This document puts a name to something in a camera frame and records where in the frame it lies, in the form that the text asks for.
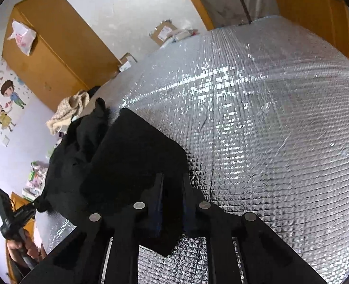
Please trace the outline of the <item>person's left hand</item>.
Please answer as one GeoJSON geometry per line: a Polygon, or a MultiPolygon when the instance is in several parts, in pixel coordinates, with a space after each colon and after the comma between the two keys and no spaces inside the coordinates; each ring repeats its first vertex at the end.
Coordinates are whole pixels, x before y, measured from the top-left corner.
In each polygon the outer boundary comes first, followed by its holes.
{"type": "Polygon", "coordinates": [[[21,249],[25,248],[29,257],[34,259],[37,262],[42,261],[46,257],[46,251],[43,246],[40,248],[35,245],[32,241],[31,236],[27,230],[24,230],[24,242],[17,242],[15,240],[7,240],[7,249],[9,252],[10,258],[16,262],[17,264],[26,267],[26,263],[24,262],[21,256],[21,249]]]}

